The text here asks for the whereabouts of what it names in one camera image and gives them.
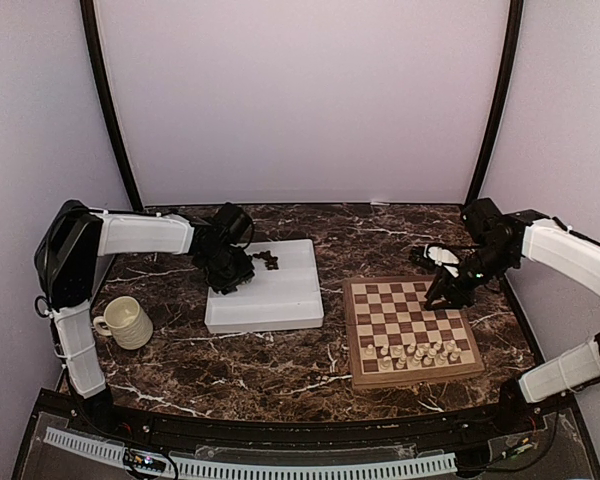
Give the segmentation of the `white plastic divided tray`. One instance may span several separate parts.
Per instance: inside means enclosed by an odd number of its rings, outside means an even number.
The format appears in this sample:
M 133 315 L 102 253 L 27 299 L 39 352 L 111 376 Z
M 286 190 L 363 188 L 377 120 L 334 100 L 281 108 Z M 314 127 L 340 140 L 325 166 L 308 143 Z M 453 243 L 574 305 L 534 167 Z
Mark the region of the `white plastic divided tray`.
M 254 256 L 269 252 L 278 267 Z M 324 321 L 314 244 L 310 239 L 256 242 L 255 275 L 227 295 L 208 292 L 205 326 L 212 334 L 320 328 Z

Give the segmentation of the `wooden chess board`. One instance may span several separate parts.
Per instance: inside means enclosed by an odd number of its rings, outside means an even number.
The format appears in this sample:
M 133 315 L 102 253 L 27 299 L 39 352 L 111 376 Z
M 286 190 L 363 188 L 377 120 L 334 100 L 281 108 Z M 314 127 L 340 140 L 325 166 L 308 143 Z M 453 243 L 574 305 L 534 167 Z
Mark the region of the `wooden chess board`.
M 475 337 L 465 313 L 461 310 L 425 308 L 425 295 L 433 277 L 401 276 L 353 278 L 343 282 L 346 332 L 348 339 L 352 385 L 357 390 L 410 386 L 419 382 L 442 383 L 471 378 L 484 372 Z M 446 350 L 448 341 L 460 350 L 457 363 L 423 364 L 426 353 L 436 341 L 442 342 L 437 354 Z M 380 347 L 387 343 L 393 369 L 379 370 Z M 425 351 L 422 365 L 412 365 L 414 355 L 406 354 L 406 346 L 416 344 Z M 365 358 L 364 348 L 375 347 L 373 358 Z M 399 358 L 391 355 L 391 347 L 402 345 L 407 355 L 404 369 L 396 368 Z

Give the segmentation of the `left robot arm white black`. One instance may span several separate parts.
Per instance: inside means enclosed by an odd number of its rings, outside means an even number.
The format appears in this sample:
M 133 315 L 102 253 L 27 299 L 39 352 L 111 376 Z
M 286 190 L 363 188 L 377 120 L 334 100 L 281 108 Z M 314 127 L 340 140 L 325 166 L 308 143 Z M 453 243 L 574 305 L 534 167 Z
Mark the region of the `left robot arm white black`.
M 107 388 L 91 325 L 91 304 L 106 282 L 101 258 L 128 254 L 186 255 L 215 293 L 230 294 L 255 275 L 242 240 L 252 241 L 255 223 L 241 207 L 225 203 L 211 217 L 172 211 L 142 213 L 88 207 L 66 201 L 34 254 L 54 348 L 69 384 L 83 399 L 81 417 L 100 436 L 121 427 L 120 412 L 95 397 Z

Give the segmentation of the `white chess piece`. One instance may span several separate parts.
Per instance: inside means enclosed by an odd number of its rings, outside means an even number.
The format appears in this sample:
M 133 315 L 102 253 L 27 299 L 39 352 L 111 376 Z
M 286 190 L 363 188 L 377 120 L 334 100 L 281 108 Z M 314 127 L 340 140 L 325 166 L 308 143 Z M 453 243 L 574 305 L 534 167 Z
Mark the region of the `white chess piece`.
M 423 360 L 423 364 L 425 366 L 431 365 L 434 363 L 435 357 L 437 355 L 437 351 L 433 348 L 429 349 L 426 353 L 426 356 Z
M 447 363 L 449 358 L 449 352 L 446 350 L 442 350 L 437 354 L 436 363 L 439 365 L 444 365 Z
M 407 363 L 407 355 L 406 354 L 402 354 L 399 357 L 399 359 L 397 360 L 396 368 L 399 369 L 399 370 L 402 370 L 402 369 L 405 368 L 406 363 Z

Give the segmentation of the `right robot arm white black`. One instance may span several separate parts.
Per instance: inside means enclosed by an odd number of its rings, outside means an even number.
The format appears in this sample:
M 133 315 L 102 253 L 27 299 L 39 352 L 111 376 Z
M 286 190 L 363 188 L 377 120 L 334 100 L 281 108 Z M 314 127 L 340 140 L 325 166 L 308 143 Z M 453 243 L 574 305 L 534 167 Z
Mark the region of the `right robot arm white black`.
M 470 245 L 412 251 L 413 261 L 435 272 L 426 309 L 469 307 L 478 287 L 509 273 L 550 356 L 504 387 L 507 398 L 491 410 L 491 426 L 510 434 L 527 420 L 528 404 L 600 382 L 600 242 L 533 209 L 503 213 L 489 198 L 460 217 Z

